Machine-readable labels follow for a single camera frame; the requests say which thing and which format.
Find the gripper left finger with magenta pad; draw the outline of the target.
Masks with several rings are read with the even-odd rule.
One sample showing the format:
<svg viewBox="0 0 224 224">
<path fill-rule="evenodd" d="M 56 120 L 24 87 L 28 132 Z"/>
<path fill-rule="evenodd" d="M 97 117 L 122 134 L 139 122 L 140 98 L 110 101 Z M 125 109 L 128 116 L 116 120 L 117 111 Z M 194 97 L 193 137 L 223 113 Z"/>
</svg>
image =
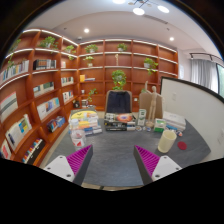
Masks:
<svg viewBox="0 0 224 224">
<path fill-rule="evenodd" d="M 81 186 L 92 155 L 93 146 L 88 145 L 69 156 L 59 155 L 44 170 Z"/>
</svg>

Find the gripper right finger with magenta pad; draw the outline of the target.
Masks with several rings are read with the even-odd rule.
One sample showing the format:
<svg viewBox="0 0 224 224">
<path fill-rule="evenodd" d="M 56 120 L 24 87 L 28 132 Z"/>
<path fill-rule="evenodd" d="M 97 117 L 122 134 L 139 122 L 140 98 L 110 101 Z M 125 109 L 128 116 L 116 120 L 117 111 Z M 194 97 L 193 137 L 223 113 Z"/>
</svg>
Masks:
<svg viewBox="0 0 224 224">
<path fill-rule="evenodd" d="M 158 156 L 137 145 L 134 146 L 133 154 L 144 185 L 181 170 L 167 155 Z"/>
</svg>

